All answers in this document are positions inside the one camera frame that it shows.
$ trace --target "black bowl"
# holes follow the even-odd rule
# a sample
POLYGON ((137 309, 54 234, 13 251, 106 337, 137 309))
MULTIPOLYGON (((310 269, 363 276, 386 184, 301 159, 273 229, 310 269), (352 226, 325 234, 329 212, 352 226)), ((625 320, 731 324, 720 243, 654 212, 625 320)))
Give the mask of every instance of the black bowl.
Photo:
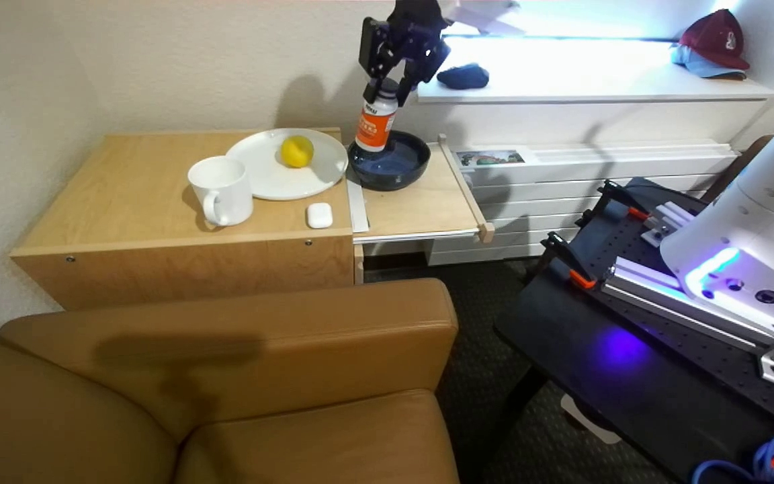
POLYGON ((349 147, 348 179, 374 192, 398 192, 412 186, 429 161, 431 149, 421 138, 390 133, 382 155, 368 155, 357 142, 349 147))

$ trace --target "carpet floor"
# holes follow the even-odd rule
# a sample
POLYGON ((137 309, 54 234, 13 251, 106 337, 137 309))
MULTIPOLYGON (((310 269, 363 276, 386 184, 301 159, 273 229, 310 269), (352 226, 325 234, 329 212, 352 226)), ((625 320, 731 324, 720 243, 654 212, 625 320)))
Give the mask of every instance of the carpet floor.
POLYGON ((532 262, 494 262, 460 266, 426 266, 426 262, 374 263, 368 284, 438 278, 446 284, 457 315, 460 337, 445 371, 438 402, 451 433, 451 444, 465 477, 486 484, 668 484, 645 456, 627 442, 602 444, 574 422, 562 410, 562 391, 547 382, 527 402, 523 421, 489 453, 486 464, 470 461, 485 432, 501 413, 509 391, 531 368, 493 327, 520 298, 532 262))

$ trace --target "white mug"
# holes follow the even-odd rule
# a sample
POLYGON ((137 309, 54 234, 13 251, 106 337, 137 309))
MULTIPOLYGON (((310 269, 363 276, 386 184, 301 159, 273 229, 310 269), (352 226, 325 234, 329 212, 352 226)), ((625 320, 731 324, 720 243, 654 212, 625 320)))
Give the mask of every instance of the white mug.
POLYGON ((188 181, 210 226, 238 226, 253 216, 253 190, 243 164, 210 156, 188 169, 188 181))

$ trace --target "white plate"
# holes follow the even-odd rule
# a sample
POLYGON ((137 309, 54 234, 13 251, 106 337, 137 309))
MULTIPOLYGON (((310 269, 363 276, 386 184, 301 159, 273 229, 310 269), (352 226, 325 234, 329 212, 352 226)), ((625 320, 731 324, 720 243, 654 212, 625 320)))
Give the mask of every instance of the white plate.
POLYGON ((345 147, 314 129, 270 129, 255 133, 230 149, 230 159, 246 164, 259 200, 305 200, 329 192, 345 179, 349 156, 345 147), (313 141, 313 164, 292 169, 278 159, 281 142, 292 134, 313 141))

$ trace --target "leather armchair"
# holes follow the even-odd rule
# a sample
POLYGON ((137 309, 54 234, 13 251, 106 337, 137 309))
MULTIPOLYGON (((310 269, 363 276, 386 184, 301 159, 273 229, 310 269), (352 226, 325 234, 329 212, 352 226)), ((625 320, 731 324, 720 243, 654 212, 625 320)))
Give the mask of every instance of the leather armchair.
POLYGON ((0 481, 460 481, 438 280, 34 315, 0 329, 0 481))

